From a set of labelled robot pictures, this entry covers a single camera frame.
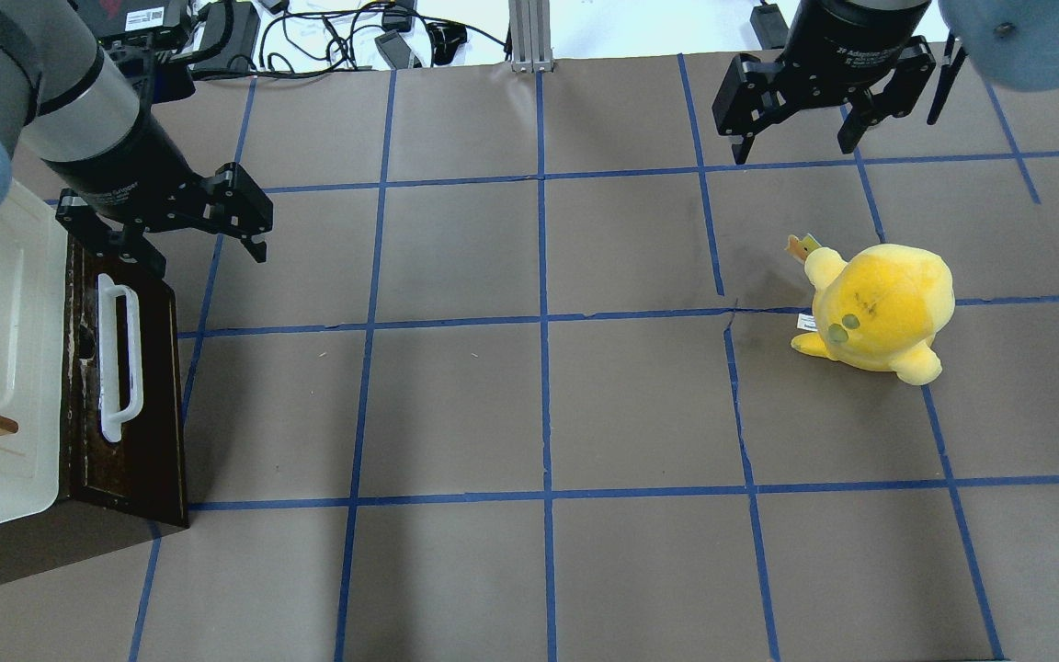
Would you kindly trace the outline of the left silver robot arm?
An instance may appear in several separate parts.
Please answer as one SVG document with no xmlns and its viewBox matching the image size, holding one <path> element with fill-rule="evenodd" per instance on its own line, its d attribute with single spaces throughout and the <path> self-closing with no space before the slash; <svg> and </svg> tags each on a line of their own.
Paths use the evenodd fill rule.
<svg viewBox="0 0 1059 662">
<path fill-rule="evenodd" d="M 234 29 L 190 49 L 186 1 L 0 1 L 0 205 L 12 159 L 26 145 L 64 183 L 56 221 L 98 258 L 165 275 L 147 235 L 197 229 L 268 258 L 273 205 L 237 163 L 198 175 L 152 114 L 192 92 L 192 66 L 218 55 Z"/>
</svg>

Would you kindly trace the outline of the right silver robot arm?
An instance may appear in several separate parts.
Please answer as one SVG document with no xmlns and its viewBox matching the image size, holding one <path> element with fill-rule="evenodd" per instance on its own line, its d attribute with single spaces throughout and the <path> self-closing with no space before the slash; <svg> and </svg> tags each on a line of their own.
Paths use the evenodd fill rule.
<svg viewBox="0 0 1059 662">
<path fill-rule="evenodd" d="M 837 131 L 852 154 L 887 118 L 909 117 L 936 80 L 926 121 L 936 124 L 962 68 L 1018 92 L 1059 89 L 1059 1 L 941 1 L 941 56 L 917 34 L 928 1 L 803 1 L 773 62 L 737 54 L 724 72 L 712 117 L 747 162 L 769 126 L 808 109 L 846 108 Z"/>
</svg>

